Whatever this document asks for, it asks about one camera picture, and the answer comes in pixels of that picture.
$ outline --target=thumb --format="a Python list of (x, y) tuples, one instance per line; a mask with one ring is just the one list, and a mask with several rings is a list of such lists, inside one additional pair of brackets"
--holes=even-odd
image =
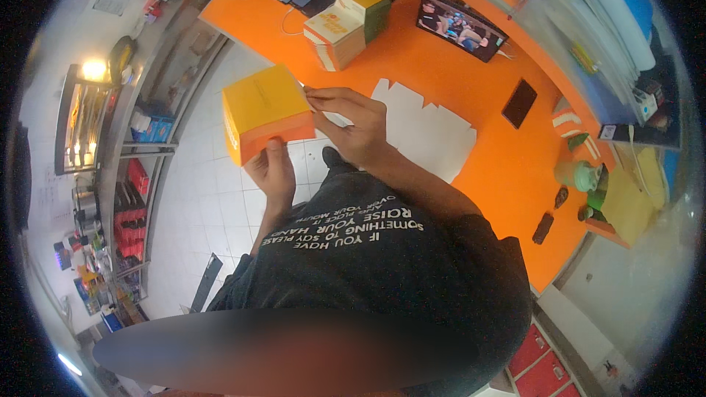
[(267, 162), (269, 171), (282, 173), (285, 158), (289, 156), (285, 152), (285, 146), (279, 137), (270, 138), (267, 142)]

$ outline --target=shoe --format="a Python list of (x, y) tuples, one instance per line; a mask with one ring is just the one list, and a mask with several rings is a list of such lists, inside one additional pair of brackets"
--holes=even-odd
[(326, 163), (326, 167), (330, 169), (341, 164), (347, 164), (338, 151), (331, 146), (324, 146), (321, 150), (321, 157), (323, 158), (323, 162)]

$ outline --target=orange countertop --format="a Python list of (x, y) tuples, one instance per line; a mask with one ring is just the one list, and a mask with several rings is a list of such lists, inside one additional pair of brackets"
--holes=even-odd
[[(544, 212), (552, 210), (560, 187), (553, 178), (553, 167), (566, 140), (555, 133), (551, 114), (562, 92), (504, 26), (512, 45), (506, 49), (516, 57), (494, 56), (482, 63), (416, 28), (419, 2), (396, 0), (388, 28), (341, 72), (326, 72), (303, 35), (282, 32), (289, 6), (277, 0), (212, 0), (200, 18), (273, 63), (285, 63), (309, 86), (348, 86), (369, 96), (378, 80), (386, 78), (424, 95), (425, 103), (444, 105), (470, 122), (478, 140), (453, 186), (481, 208), (500, 238), (520, 239), (529, 280), (541, 292), (586, 232), (577, 219), (586, 195), (570, 189), (568, 200), (554, 213), (543, 245), (532, 242), (537, 224)], [(486, 16), (495, 23), (500, 18)], [(301, 31), (304, 21), (303, 14), (289, 13), (285, 31)], [(520, 78), (537, 91), (537, 98), (518, 130), (501, 111)]]

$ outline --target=yellow box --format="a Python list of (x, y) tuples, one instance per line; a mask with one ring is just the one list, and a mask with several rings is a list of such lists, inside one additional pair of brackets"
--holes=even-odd
[(272, 137), (285, 142), (315, 137), (302, 85), (283, 64), (225, 87), (223, 124), (230, 157), (240, 166), (259, 154)]

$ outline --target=red drawer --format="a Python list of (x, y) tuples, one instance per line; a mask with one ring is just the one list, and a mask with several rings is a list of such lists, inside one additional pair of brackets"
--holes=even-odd
[(553, 351), (517, 379), (520, 397), (549, 397), (570, 380), (569, 374), (561, 365)]
[(565, 387), (563, 391), (556, 394), (556, 397), (581, 397), (581, 394), (578, 393), (578, 389), (576, 389), (576, 386), (570, 384), (569, 386)]
[(544, 354), (549, 349), (549, 344), (544, 340), (542, 333), (537, 327), (532, 324), (527, 333), (525, 341), (517, 350), (515, 357), (510, 361), (507, 368), (513, 377), (517, 377), (522, 371), (525, 371), (528, 366), (534, 363), (535, 360)]

